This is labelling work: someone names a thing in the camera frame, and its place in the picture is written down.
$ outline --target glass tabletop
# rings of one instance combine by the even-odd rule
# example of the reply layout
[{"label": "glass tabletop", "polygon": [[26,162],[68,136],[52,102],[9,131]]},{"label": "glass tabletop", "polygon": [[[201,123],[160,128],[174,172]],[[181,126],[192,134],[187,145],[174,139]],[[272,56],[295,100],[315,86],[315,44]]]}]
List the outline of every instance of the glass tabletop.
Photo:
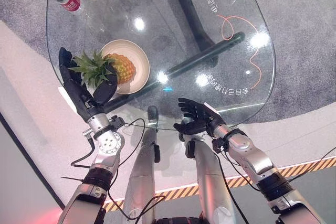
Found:
[{"label": "glass tabletop", "polygon": [[73,15],[47,5],[50,61],[62,83],[58,52],[92,55],[110,41],[143,49],[149,79],[140,91],[116,94],[111,112],[125,104],[180,119],[177,99],[206,101],[228,124],[239,124],[267,102],[275,78],[275,53],[256,0],[82,0]]}]

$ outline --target robot forearm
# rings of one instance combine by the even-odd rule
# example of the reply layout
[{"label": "robot forearm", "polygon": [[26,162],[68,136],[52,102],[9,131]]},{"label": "robot forearm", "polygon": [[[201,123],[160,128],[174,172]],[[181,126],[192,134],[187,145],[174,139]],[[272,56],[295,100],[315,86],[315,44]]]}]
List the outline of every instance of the robot forearm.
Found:
[{"label": "robot forearm", "polygon": [[275,214],[280,214],[277,223],[315,224],[325,223],[301,194],[291,187],[279,173],[270,158],[256,148],[252,140],[241,130],[231,130],[226,124],[213,127],[214,150],[226,149],[243,168]]},{"label": "robot forearm", "polygon": [[103,223],[105,209],[103,203],[107,196],[112,178],[120,163],[120,152],[124,138],[116,130],[124,122],[115,118],[110,122],[105,114],[100,113],[88,120],[90,125],[86,137],[93,133],[99,150],[89,172],[79,185],[63,210],[58,224],[100,224]]}]

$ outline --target warning tape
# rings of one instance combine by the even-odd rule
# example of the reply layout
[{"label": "warning tape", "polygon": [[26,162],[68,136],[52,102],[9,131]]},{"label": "warning tape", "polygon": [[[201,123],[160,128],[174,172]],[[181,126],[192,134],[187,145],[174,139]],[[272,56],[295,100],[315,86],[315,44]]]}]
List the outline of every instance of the warning tape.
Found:
[{"label": "warning tape", "polygon": [[[279,172],[285,178],[290,177],[290,176],[296,176],[296,175],[302,174],[305,171],[309,170],[318,162],[319,160],[311,161],[311,162],[307,162],[307,163],[303,163],[299,165],[282,167],[279,169]],[[310,170],[309,172],[315,172],[317,170],[322,170],[322,169],[330,168],[333,166],[336,166],[336,157],[328,157],[320,161],[320,163],[314,169]],[[245,177],[251,184],[253,183],[248,176],[245,175]],[[226,181],[230,188],[236,188],[239,186],[247,185],[246,180],[241,176],[227,178]],[[166,196],[166,198],[164,199],[165,201],[198,195],[198,185],[195,184],[191,186],[179,187],[176,189],[174,188],[174,189],[169,189],[169,190],[157,191],[155,195],[156,196]],[[116,201],[116,203],[121,208],[123,208],[123,204],[124,204],[123,199]],[[106,209],[106,212],[117,210],[117,206],[113,202],[106,202],[103,207]]]}]

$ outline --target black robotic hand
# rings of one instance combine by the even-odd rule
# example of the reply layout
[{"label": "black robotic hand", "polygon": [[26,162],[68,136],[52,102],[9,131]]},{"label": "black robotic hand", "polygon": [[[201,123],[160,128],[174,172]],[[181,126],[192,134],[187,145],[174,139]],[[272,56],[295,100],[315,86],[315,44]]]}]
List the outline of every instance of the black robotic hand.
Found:
[{"label": "black robotic hand", "polygon": [[[77,113],[85,122],[87,122],[91,116],[104,113],[103,105],[108,102],[116,92],[117,75],[107,75],[108,81],[103,81],[103,83],[96,88],[92,96],[87,90],[86,85],[82,84],[81,74],[69,69],[77,67],[77,64],[72,60],[72,54],[61,47],[58,59],[64,88],[73,101]],[[111,65],[108,65],[107,68],[112,73],[116,72]]]},{"label": "black robotic hand", "polygon": [[201,104],[186,98],[179,98],[178,101],[178,106],[181,107],[181,111],[186,112],[183,115],[186,118],[193,119],[192,122],[187,124],[174,124],[174,128],[182,134],[193,135],[208,131],[213,121],[219,124],[225,124],[218,112],[207,104]]}]

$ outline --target plate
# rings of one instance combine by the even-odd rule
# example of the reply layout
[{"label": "plate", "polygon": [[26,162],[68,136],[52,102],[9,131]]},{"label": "plate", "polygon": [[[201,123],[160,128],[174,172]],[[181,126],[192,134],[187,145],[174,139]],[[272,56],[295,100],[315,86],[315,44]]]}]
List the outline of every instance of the plate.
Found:
[{"label": "plate", "polygon": [[134,78],[118,85],[118,94],[133,94],[145,86],[149,78],[150,66],[145,52],[137,44],[125,39],[113,40],[103,46],[101,54],[103,57],[108,54],[124,55],[135,66]]}]

